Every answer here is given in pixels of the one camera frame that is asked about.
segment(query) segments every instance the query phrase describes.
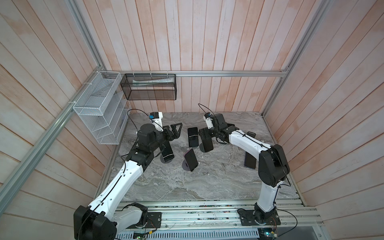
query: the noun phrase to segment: gray marble surface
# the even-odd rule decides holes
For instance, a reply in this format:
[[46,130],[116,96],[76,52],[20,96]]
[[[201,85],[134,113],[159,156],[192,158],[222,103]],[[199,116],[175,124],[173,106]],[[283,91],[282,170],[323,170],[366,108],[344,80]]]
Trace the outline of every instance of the gray marble surface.
[[[257,199],[260,195],[261,180],[256,170],[244,167],[245,151],[235,145],[223,145],[213,139],[214,149],[202,153],[194,147],[199,166],[193,172],[182,169],[184,153],[189,149],[187,128],[206,127],[203,113],[164,113],[163,125],[182,122],[181,136],[173,140],[175,158],[169,163],[161,163],[160,157],[153,159],[144,174],[136,180],[125,194],[125,201],[165,201],[165,200],[221,200]],[[140,113],[130,115],[138,128],[150,123],[147,116]],[[271,136],[259,113],[223,113],[228,123],[234,123],[243,132],[254,132],[260,141],[272,144]],[[136,139],[136,129],[131,121],[122,139],[119,155],[129,152]],[[117,156],[110,176],[115,177],[123,165]],[[277,198],[298,198],[295,188],[282,187]]]

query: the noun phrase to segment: wooden wall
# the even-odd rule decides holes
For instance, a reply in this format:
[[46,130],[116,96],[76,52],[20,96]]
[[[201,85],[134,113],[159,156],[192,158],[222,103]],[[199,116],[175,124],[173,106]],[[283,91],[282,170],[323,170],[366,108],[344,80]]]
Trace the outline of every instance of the wooden wall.
[[[0,1],[0,184],[96,67],[64,0]],[[73,116],[0,218],[2,239],[73,239],[111,150]]]
[[383,13],[335,1],[266,115],[333,239],[384,238]]
[[[108,70],[284,69],[319,0],[77,0]],[[278,78],[178,78],[146,112],[261,112]]]

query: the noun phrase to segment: wire mesh organizer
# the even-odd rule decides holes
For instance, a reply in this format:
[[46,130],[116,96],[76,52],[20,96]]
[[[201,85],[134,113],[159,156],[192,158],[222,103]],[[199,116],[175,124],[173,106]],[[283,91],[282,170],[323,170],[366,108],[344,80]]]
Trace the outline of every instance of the wire mesh organizer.
[[176,75],[126,73],[121,87],[127,100],[176,100]]
[[124,108],[127,100],[122,97],[123,91],[113,94],[120,81],[120,73],[98,73],[84,91],[86,94],[82,94],[74,106],[76,113],[100,144],[119,144],[127,123],[127,113],[131,106]]

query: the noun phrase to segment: black wire basket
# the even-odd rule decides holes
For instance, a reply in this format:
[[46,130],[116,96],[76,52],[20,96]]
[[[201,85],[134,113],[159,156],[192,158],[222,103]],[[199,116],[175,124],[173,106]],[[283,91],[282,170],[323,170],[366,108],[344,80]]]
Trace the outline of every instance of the black wire basket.
[[127,100],[176,100],[176,75],[124,74],[121,88]]

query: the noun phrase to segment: robotic arm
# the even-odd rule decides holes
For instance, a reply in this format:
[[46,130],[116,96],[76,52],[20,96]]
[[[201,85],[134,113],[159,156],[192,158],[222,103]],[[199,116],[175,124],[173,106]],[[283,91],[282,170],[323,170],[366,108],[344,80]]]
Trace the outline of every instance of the robotic arm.
[[126,210],[114,214],[117,206],[132,184],[147,169],[160,148],[165,161],[174,158],[169,142],[180,137],[182,123],[162,126],[161,112],[150,114],[152,124],[144,124],[137,132],[137,141],[129,151],[123,167],[115,178],[88,207],[79,206],[75,211],[74,238],[77,240],[114,239],[116,233],[131,225],[147,224],[147,207],[133,203]]
[[213,149],[212,137],[215,137],[244,149],[259,161],[262,188],[253,216],[258,224],[266,224],[276,210],[274,200],[277,190],[290,172],[283,148],[278,144],[272,146],[250,138],[234,124],[226,123],[222,114],[206,113],[204,121],[207,127],[199,130],[202,151]]

